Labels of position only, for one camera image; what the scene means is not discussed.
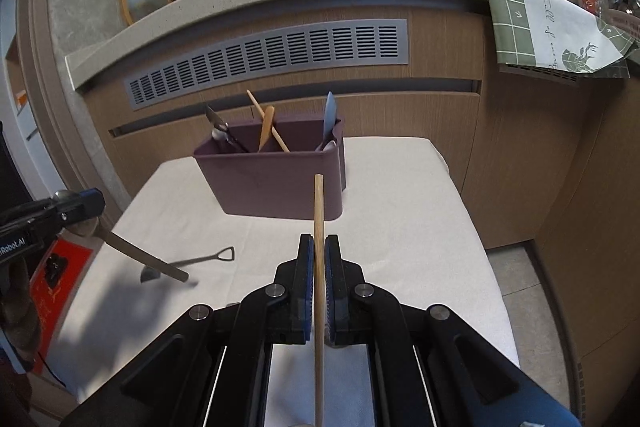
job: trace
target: purple utensil holder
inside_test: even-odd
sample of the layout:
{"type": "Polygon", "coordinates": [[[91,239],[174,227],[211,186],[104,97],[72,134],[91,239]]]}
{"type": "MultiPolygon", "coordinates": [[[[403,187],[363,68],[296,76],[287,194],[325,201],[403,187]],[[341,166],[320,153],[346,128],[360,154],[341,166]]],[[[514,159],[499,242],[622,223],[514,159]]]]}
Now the purple utensil holder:
{"type": "Polygon", "coordinates": [[[322,116],[281,116],[276,129],[289,147],[286,153],[273,138],[257,152],[262,122],[229,124],[233,136],[250,152],[239,153],[225,141],[208,139],[194,152],[207,183],[225,214],[314,219],[314,175],[324,176],[324,219],[342,213],[344,122],[334,126],[336,147],[316,152],[322,140],[322,116]]]}

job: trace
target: green checkered towel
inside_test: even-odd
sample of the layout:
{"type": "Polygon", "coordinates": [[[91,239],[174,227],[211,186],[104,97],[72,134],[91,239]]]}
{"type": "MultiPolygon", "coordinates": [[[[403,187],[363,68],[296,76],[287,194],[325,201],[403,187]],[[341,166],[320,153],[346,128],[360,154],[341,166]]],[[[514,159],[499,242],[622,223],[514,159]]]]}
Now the green checkered towel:
{"type": "Polygon", "coordinates": [[[489,6],[501,64],[593,73],[637,47],[633,37],[567,0],[489,0],[489,6]]]}

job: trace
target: blue gripper pad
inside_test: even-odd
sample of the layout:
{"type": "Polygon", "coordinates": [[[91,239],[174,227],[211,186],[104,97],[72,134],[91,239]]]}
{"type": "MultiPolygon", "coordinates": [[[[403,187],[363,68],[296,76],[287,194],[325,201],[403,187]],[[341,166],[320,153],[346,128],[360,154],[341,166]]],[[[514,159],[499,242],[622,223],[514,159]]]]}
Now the blue gripper pad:
{"type": "Polygon", "coordinates": [[[311,340],[311,307],[314,291],[314,238],[311,236],[308,242],[306,256],[306,291],[305,291],[305,340],[311,340]]]}
{"type": "Polygon", "coordinates": [[[329,238],[324,241],[324,289],[326,292],[326,329],[328,343],[333,346],[335,342],[335,300],[334,284],[331,270],[331,256],[329,238]]]}

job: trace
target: wooden stick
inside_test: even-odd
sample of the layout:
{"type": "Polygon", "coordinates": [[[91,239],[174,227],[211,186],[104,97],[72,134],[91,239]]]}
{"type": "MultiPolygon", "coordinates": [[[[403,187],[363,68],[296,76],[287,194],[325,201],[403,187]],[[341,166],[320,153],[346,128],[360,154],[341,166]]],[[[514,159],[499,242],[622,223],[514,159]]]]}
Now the wooden stick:
{"type": "Polygon", "coordinates": [[[273,129],[273,113],[275,109],[273,105],[268,105],[267,110],[264,112],[264,118],[262,119],[262,129],[260,131],[260,145],[258,145],[258,152],[262,150],[264,145],[271,136],[271,129],[273,129]]]}
{"type": "Polygon", "coordinates": [[[322,174],[314,179],[314,347],[316,362],[316,425],[322,427],[324,414],[324,323],[326,290],[324,287],[324,182],[322,174]]]}
{"type": "MultiPolygon", "coordinates": [[[[255,97],[251,91],[247,89],[246,93],[249,95],[249,98],[251,99],[251,102],[254,104],[254,107],[258,110],[258,114],[260,115],[260,118],[264,120],[264,111],[260,107],[260,104],[258,103],[257,100],[255,100],[255,97]]],[[[280,136],[280,133],[273,126],[271,127],[271,134],[273,134],[273,137],[276,139],[276,142],[278,142],[278,144],[280,145],[280,147],[284,152],[290,152],[289,147],[287,147],[286,143],[284,143],[284,140],[280,136]]]]}

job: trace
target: table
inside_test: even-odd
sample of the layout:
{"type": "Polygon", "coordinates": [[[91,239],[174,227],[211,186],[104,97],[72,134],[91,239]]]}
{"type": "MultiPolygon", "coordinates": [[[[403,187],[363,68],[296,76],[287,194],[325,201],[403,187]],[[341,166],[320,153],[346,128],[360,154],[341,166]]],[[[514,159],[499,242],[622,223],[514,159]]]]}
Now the table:
{"type": "MultiPolygon", "coordinates": [[[[442,156],[422,138],[345,139],[343,213],[327,222],[342,257],[401,303],[444,303],[518,363],[500,289],[442,156]]],[[[227,216],[193,158],[162,164],[114,232],[166,261],[210,255],[233,245],[233,263],[187,267],[180,283],[140,283],[142,266],[105,245],[87,271],[49,362],[80,401],[96,391],[190,306],[240,301],[273,282],[313,222],[227,216]]],[[[274,346],[267,427],[313,423],[313,342],[274,346]]],[[[328,349],[325,422],[373,424],[364,346],[328,349]]]]}

